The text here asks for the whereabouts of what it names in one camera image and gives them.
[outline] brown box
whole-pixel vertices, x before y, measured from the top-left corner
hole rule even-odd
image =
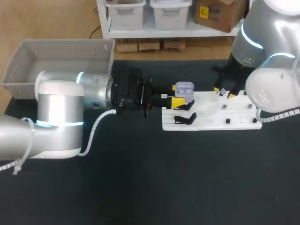
[[[230,33],[243,18],[247,0],[197,0],[195,23]]]
[[[138,40],[139,51],[159,51],[160,41],[158,38],[140,38]]]
[[[118,53],[136,53],[138,51],[137,39],[136,38],[116,39],[116,51]]]
[[[171,51],[179,51],[186,48],[185,38],[165,38],[164,49]]]

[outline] black table surface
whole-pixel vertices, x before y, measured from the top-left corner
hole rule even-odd
[[[157,84],[192,81],[211,91],[210,68],[225,63],[116,60],[112,75],[136,67]],[[6,114],[36,120],[37,104],[12,99]],[[85,112],[83,149],[98,115]],[[0,172],[0,224],[299,224],[299,124],[295,116],[261,130],[170,132],[160,109],[148,119],[142,111],[110,115],[87,156]]]

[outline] plastic bin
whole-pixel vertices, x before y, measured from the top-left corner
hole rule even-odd
[[[158,30],[184,30],[192,0],[150,0]]]
[[[143,8],[146,0],[137,0],[134,4],[106,3],[112,26],[116,30],[141,30],[143,28]]]
[[[44,70],[111,75],[114,40],[24,40],[5,71],[2,85],[16,99],[35,99]]]

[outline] yellow sticker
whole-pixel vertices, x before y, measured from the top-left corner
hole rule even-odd
[[[208,7],[201,6],[200,7],[200,17],[208,19],[208,11],[209,11]]]

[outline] white cable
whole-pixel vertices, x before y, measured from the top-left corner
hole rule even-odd
[[[34,138],[34,123],[30,118],[22,118],[21,120],[25,121],[27,120],[29,122],[30,125],[30,141],[27,145],[27,149],[22,157],[22,159],[18,159],[15,160],[14,162],[8,163],[6,165],[0,166],[0,171],[2,170],[6,170],[10,167],[15,166],[15,170],[13,172],[13,175],[16,175],[22,168],[23,163],[25,162],[25,160],[27,159],[31,149],[32,149],[32,145],[33,145],[33,138]]]
[[[115,109],[111,109],[111,110],[108,110],[104,113],[102,113],[95,121],[94,125],[93,125],[93,128],[92,128],[92,131],[90,132],[90,138],[89,138],[89,142],[88,142],[88,146],[86,147],[86,150],[84,152],[79,152],[78,153],[78,156],[85,156],[89,153],[89,150],[90,150],[90,147],[92,145],[92,141],[93,141],[93,137],[94,137],[94,133],[95,133],[95,130],[100,122],[100,120],[102,120],[105,116],[107,115],[110,115],[110,114],[117,114],[116,110]]]
[[[19,162],[20,162],[20,160],[18,159],[18,160],[14,161],[14,162],[7,163],[6,165],[0,166],[0,171],[6,170],[6,169],[8,169],[10,167],[13,167],[13,166],[17,165]]]
[[[261,118],[261,111],[262,111],[261,109],[257,109],[257,111],[256,111],[256,119],[261,123],[269,123],[269,122],[273,122],[273,121],[276,121],[276,120],[281,120],[283,118],[287,118],[287,117],[290,117],[290,116],[300,114],[300,109],[294,109],[294,110],[284,112],[284,113],[276,115],[276,116],[271,116],[271,117],[268,117],[268,118]]]
[[[23,163],[25,162],[25,160],[27,159],[31,149],[32,149],[32,145],[33,145],[33,139],[34,139],[34,123],[30,118],[22,118],[21,120],[25,121],[27,120],[29,122],[30,125],[30,141],[27,145],[26,151],[22,157],[21,160],[19,160],[19,163],[15,165],[15,170],[13,172],[13,175],[17,175],[17,173],[21,170]]]

